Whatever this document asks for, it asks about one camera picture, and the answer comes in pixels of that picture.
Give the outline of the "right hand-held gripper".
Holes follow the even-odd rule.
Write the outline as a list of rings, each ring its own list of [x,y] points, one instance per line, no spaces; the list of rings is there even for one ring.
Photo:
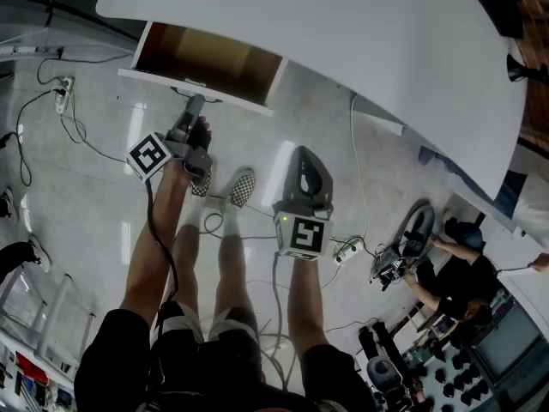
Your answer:
[[[333,179],[307,147],[294,149],[282,198],[273,204],[278,254],[315,260],[324,255],[331,237]]]

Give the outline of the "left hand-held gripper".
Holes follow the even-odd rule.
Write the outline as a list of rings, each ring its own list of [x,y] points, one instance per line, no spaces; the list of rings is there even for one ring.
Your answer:
[[[147,183],[167,162],[178,161],[196,184],[204,184],[213,160],[201,148],[187,144],[189,129],[200,117],[206,98],[191,96],[176,124],[161,135],[151,132],[126,152],[126,163],[143,183]]]

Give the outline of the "person's left hand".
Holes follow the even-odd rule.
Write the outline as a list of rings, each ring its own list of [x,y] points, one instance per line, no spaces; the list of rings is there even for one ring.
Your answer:
[[[187,144],[193,149],[201,148],[204,151],[208,151],[210,143],[211,131],[209,130],[209,123],[206,121],[205,117],[199,117],[195,124],[189,129]]]

